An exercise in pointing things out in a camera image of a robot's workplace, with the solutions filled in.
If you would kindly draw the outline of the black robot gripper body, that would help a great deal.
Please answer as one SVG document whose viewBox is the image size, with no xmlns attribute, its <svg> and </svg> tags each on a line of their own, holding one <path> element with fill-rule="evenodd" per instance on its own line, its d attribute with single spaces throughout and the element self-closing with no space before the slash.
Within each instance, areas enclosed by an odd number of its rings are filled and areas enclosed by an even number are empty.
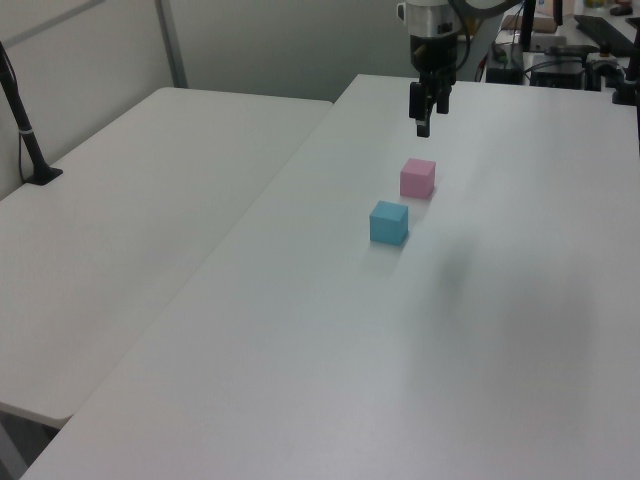
<svg viewBox="0 0 640 480">
<path fill-rule="evenodd" d="M 423 38 L 410 36 L 410 59 L 419 81 L 446 81 L 454 85 L 457 69 L 457 34 Z"/>
</svg>

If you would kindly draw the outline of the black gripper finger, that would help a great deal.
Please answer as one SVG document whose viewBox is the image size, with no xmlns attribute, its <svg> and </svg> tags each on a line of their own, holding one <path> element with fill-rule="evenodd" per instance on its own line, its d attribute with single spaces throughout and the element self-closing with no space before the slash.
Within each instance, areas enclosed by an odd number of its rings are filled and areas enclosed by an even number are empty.
<svg viewBox="0 0 640 480">
<path fill-rule="evenodd" d="M 431 134 L 433 103 L 433 96 L 428 82 L 420 79 L 410 84 L 409 117 L 416 123 L 418 137 L 429 137 Z"/>
<path fill-rule="evenodd" d="M 448 114 L 450 95 L 454 85 L 454 74 L 442 75 L 437 79 L 436 112 Z"/>
</svg>

